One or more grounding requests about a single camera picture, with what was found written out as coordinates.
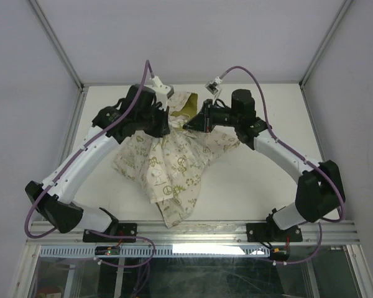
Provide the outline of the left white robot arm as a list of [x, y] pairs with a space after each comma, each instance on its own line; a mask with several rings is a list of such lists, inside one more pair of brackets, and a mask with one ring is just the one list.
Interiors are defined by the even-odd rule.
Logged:
[[79, 148], [41, 183], [31, 181], [25, 187], [36, 211], [60, 233], [82, 228], [94, 230], [104, 241], [115, 239], [118, 219], [104, 208], [76, 203], [75, 195], [102, 159], [126, 138], [138, 131], [155, 138], [169, 134], [167, 101], [173, 94], [171, 86], [135, 84], [126, 97], [102, 108]]

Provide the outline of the cream green printed jacket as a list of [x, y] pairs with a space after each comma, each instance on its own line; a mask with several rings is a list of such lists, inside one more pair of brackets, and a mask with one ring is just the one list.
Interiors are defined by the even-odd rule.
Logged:
[[155, 204], [167, 228], [189, 218], [200, 194], [205, 168], [240, 144], [236, 137], [213, 130], [184, 130], [198, 112], [198, 95], [175, 92], [168, 100], [170, 133], [154, 138], [138, 131], [122, 146], [113, 168], [140, 185]]

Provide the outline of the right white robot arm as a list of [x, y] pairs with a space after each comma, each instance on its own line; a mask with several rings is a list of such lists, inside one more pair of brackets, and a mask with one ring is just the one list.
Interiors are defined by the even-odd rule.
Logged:
[[231, 106], [220, 99], [207, 99], [185, 130], [210, 133], [216, 126], [232, 127], [237, 139], [282, 168], [297, 184], [293, 203], [273, 210], [267, 217], [266, 235], [272, 240], [286, 236], [288, 229], [316, 222], [345, 201], [338, 166], [328, 160], [320, 162], [307, 156], [299, 157], [285, 148], [270, 134], [269, 126], [256, 115], [255, 100], [248, 89], [231, 94]]

